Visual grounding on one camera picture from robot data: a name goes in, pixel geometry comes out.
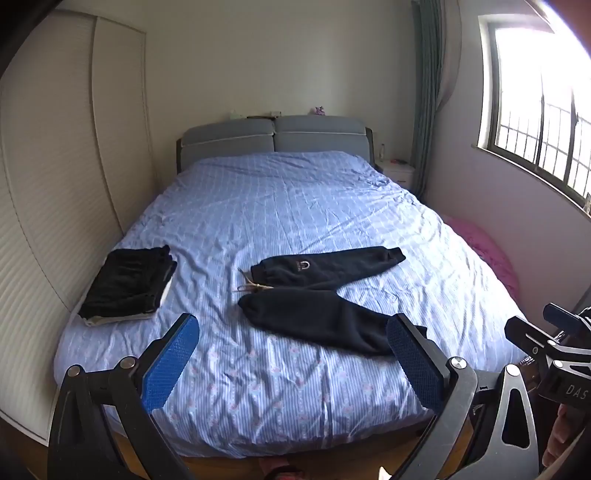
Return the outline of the person right hand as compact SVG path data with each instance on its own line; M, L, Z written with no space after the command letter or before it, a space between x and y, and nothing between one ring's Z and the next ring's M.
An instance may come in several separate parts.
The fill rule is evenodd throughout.
M544 479L589 479L590 416L561 404L541 462Z

